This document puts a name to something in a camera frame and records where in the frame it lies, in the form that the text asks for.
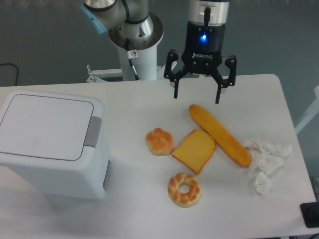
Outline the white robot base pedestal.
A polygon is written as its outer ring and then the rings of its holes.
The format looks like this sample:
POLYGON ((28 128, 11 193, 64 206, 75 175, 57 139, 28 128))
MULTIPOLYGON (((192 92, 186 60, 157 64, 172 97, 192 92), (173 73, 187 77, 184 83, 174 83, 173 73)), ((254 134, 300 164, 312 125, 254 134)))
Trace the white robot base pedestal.
POLYGON ((126 51, 118 47, 118 56, 121 67, 119 69, 91 70, 87 66, 87 83, 101 83, 103 81, 135 81, 134 73, 142 81, 164 79, 165 66, 158 65, 157 47, 153 46, 145 50, 126 51))

